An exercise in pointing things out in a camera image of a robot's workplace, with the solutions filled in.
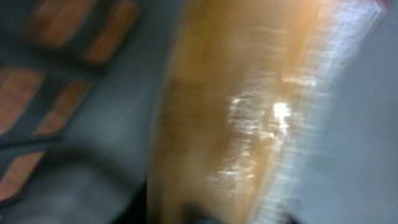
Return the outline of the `orange noodle package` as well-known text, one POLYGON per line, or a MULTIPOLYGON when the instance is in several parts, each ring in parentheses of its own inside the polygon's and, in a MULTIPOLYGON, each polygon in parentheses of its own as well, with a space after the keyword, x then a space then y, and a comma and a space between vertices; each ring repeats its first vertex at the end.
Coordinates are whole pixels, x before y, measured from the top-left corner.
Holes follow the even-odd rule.
POLYGON ((147 176, 149 223, 287 223, 337 78, 380 1, 184 1, 147 176))

